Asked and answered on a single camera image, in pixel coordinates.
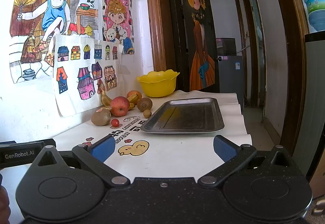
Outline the person's left hand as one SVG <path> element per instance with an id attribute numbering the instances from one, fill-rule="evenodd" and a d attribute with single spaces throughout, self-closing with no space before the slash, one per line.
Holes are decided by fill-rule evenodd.
<path id="1" fill-rule="evenodd" d="M 9 196 L 3 185 L 0 188 L 0 224 L 9 224 L 11 209 L 9 207 Z"/>

